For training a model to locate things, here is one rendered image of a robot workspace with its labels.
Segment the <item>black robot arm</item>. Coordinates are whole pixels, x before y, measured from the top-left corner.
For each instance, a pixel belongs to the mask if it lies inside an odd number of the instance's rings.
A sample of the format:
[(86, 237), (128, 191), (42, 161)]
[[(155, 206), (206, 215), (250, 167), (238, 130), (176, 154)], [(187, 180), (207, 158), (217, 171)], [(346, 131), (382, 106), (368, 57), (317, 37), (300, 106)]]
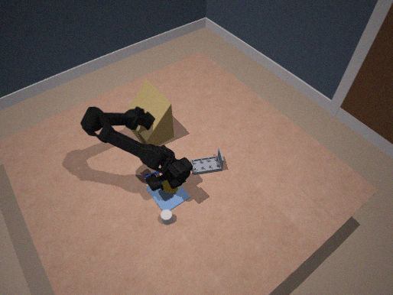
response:
[[(141, 162), (152, 170), (164, 174), (171, 189), (175, 189), (186, 182), (190, 170), (178, 159), (174, 152), (162, 146), (142, 144), (127, 135), (116, 131), (112, 125), (125, 125), (130, 130), (135, 130), (138, 125), (150, 129), (155, 117), (140, 107), (135, 106), (125, 113), (102, 112), (99, 108), (89, 107), (80, 124), (82, 129), (91, 136), (96, 136), (101, 142), (110, 143), (122, 150), (139, 157)], [(95, 131), (102, 130), (97, 135)], [(159, 166), (161, 165), (161, 168)], [(165, 172), (170, 173), (166, 174)]]

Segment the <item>light blue flat mat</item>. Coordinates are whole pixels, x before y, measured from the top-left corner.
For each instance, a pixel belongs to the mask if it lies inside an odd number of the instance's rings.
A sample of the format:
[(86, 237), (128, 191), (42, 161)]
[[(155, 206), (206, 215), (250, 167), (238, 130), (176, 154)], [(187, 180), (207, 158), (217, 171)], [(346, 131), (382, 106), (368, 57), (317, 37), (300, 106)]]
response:
[(162, 189), (152, 191), (149, 186), (147, 186), (145, 189), (149, 192), (151, 197), (162, 211), (171, 211), (190, 198), (190, 195), (182, 186), (179, 186), (179, 189), (175, 193), (166, 193)]

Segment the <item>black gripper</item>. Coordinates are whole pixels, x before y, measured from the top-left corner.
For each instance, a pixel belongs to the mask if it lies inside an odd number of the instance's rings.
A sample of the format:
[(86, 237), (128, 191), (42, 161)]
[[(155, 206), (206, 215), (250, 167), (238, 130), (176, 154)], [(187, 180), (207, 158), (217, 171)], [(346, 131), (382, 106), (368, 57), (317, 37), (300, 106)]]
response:
[[(183, 157), (180, 159), (180, 161), (190, 170), (193, 170), (193, 165), (191, 164), (191, 162), (188, 161), (188, 159), (186, 157)], [(149, 187), (151, 188), (152, 191), (155, 190), (159, 190), (162, 189), (164, 190), (161, 182), (163, 182), (164, 179), (164, 174), (160, 175), (159, 177), (156, 177), (155, 174), (153, 173), (152, 175), (146, 177), (146, 182), (149, 185)]]

